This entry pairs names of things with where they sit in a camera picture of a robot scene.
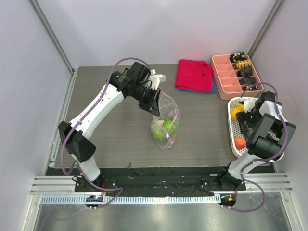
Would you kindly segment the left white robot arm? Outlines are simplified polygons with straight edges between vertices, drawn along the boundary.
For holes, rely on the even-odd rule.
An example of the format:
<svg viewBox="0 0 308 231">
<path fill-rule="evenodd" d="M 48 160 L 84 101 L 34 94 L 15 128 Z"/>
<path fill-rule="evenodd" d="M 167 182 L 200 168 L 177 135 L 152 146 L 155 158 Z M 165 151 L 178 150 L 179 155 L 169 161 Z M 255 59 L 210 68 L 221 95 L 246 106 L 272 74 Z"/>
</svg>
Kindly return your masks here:
<svg viewBox="0 0 308 231">
<path fill-rule="evenodd" d="M 94 159 L 95 145 L 90 137 L 111 112 L 127 97 L 138 101 L 140 109 L 159 116 L 159 84 L 166 80 L 146 62 L 134 59 L 130 68 L 123 72 L 111 71 L 106 83 L 92 102 L 70 122 L 62 121 L 58 131 L 62 143 L 61 152 L 68 151 L 86 180 L 86 187 L 92 192 L 102 188 L 101 171 Z"/>
</svg>

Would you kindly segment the clear pink zip top bag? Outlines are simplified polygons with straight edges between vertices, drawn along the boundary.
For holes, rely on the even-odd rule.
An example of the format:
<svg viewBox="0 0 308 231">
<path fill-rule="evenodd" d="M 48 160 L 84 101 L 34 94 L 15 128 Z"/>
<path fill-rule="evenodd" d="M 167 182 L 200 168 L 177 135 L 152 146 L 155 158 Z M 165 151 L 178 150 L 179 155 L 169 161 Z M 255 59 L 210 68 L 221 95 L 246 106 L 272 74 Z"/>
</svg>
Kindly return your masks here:
<svg viewBox="0 0 308 231">
<path fill-rule="evenodd" d="M 158 101 L 160 116 L 153 116 L 150 131 L 161 150 L 172 147 L 176 141 L 180 123 L 180 110 L 174 99 L 161 92 Z"/>
</svg>

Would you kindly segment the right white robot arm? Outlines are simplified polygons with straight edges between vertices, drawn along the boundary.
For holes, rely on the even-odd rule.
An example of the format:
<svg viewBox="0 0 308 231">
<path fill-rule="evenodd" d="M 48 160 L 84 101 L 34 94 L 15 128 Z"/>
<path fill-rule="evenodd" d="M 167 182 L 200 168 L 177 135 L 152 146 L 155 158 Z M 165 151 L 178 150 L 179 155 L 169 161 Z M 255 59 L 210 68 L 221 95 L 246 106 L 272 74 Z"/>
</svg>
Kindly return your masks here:
<svg viewBox="0 0 308 231">
<path fill-rule="evenodd" d="M 251 170 L 280 160 L 296 131 L 296 125 L 283 116 L 276 93 L 267 91 L 259 98 L 237 97 L 236 100 L 244 106 L 235 116 L 246 139 L 246 151 L 218 174 L 217 183 L 223 190 L 237 189 Z"/>
</svg>

